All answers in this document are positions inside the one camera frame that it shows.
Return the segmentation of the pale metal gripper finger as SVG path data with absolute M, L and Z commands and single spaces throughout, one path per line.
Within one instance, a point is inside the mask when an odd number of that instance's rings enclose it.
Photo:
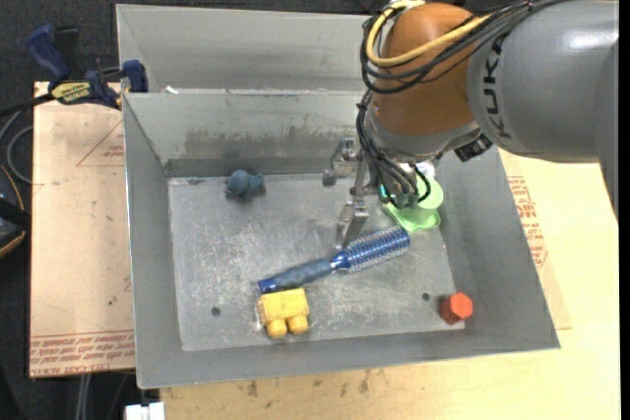
M 361 233 L 361 230 L 370 216 L 367 209 L 355 209 L 351 216 L 349 225 L 349 240 L 355 240 Z
M 335 250 L 340 251 L 344 247 L 344 243 L 347 237 L 347 231 L 352 223 L 352 203 L 346 203 L 343 205 L 338 219 L 336 227 L 336 239 Z

